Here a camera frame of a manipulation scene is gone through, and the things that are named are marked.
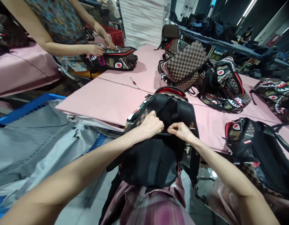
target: hand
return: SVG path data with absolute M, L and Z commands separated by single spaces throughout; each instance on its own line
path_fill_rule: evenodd
M 193 135 L 193 133 L 189 130 L 189 128 L 183 122 L 173 123 L 167 129 L 167 132 L 170 134 L 176 135 L 178 138 L 188 143 L 190 143 L 191 141 L 195 139 L 199 140 L 197 137 Z
M 105 53 L 105 50 L 99 45 L 89 44 L 87 45 L 88 54 L 92 54 L 96 57 L 100 57 Z
M 109 37 L 105 39 L 105 45 L 110 50 L 115 51 L 117 49 L 117 47 L 112 43 Z
M 131 136 L 135 138 L 134 143 L 138 143 L 160 133 L 163 129 L 163 122 L 159 120 L 155 111 L 151 111 L 144 118 L 143 123 L 139 127 L 132 129 L 130 132 Z

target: pink plaid shirt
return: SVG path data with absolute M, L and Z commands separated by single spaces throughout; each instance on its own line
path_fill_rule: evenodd
M 145 187 L 121 182 L 102 220 L 104 225 L 116 207 L 125 199 L 120 225 L 195 225 L 186 212 L 184 188 L 181 177 L 170 187 L 146 193 Z

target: fluorescent light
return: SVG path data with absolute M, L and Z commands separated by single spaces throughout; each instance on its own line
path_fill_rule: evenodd
M 289 27 L 288 27 L 283 33 L 285 33 L 288 29 L 289 29 Z M 282 34 L 283 34 L 283 33 L 282 33 Z
M 238 26 L 238 24 L 240 23 L 240 21 L 242 20 L 242 17 L 240 18 L 240 20 L 238 21 L 238 23 L 237 23 L 237 25 L 236 26 Z
M 250 7 L 250 9 L 248 10 L 248 12 L 245 14 L 244 17 L 246 17 L 248 15 L 248 13 L 250 12 L 250 10 L 253 8 L 254 4 L 257 2 L 257 0 L 254 1 L 254 3 L 252 4 L 252 6 Z
M 251 5 L 255 2 L 256 0 L 252 0 L 251 3 L 248 5 L 247 9 L 245 10 L 244 14 L 242 16 L 245 17 L 245 15 L 247 14 L 248 10 L 251 8 Z

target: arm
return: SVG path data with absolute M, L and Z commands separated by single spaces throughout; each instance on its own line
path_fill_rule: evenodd
M 46 52 L 54 56 L 76 56 L 81 54 L 93 54 L 101 56 L 104 53 L 103 48 L 96 48 L 95 45 L 67 45 L 53 42 L 49 33 L 45 30 L 38 17 L 24 0 L 2 0 L 2 3 L 20 22 L 26 31 L 34 38 Z
M 117 156 L 160 133 L 163 127 L 163 122 L 152 111 L 139 127 L 76 159 L 30 190 L 1 218 L 0 225 L 53 225 L 66 204 Z
M 91 15 L 89 15 L 89 13 L 83 8 L 83 6 L 78 2 L 78 0 L 70 0 L 70 2 L 75 8 L 76 12 L 81 17 L 81 19 L 105 40 L 106 47 L 111 50 L 115 50 L 116 47 L 110 40 L 104 28 L 97 21 L 95 21 L 95 19 Z
M 168 132 L 188 142 L 216 172 L 239 202 L 242 224 L 279 224 L 263 195 L 232 163 L 195 137 L 184 123 L 174 123 Z

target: pink work table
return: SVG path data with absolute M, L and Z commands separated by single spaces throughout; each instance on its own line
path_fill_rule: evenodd
M 145 45 L 135 52 L 138 56 L 136 68 L 131 72 L 107 70 L 75 93 L 67 97 L 56 108 L 64 112 L 92 117 L 99 121 L 125 126 L 127 117 L 144 101 L 148 93 L 154 93 L 165 86 L 157 71 L 158 62 L 164 50 Z M 249 93 L 258 80 L 241 75 L 244 89 Z M 200 139 L 217 151 L 226 152 L 224 147 L 225 124 L 240 117 L 248 117 L 275 125 L 281 121 L 267 105 L 253 95 L 257 105 L 251 102 L 241 113 L 229 114 L 206 106 L 195 95 L 188 95 L 194 106 Z M 283 127 L 279 134 L 289 143 L 289 127 Z

